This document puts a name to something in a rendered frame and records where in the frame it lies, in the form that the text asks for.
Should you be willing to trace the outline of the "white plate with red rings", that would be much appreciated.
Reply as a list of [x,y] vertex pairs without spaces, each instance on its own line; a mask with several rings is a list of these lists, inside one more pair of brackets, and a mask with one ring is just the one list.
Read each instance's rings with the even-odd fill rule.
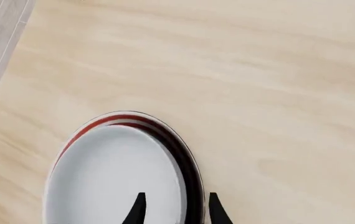
[[139,111],[105,113],[63,145],[45,184],[41,224],[204,224],[204,185],[177,132]]

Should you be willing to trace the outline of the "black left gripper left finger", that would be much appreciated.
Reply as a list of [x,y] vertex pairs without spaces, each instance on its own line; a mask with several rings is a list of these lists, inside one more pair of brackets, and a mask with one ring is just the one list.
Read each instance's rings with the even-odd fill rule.
[[146,194],[140,192],[122,224],[144,224],[146,215]]

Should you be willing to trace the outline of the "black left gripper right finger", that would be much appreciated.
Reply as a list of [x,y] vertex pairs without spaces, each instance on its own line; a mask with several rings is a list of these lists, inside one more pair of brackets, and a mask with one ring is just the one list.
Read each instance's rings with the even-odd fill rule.
[[215,192],[209,194],[209,216],[212,224],[233,224]]

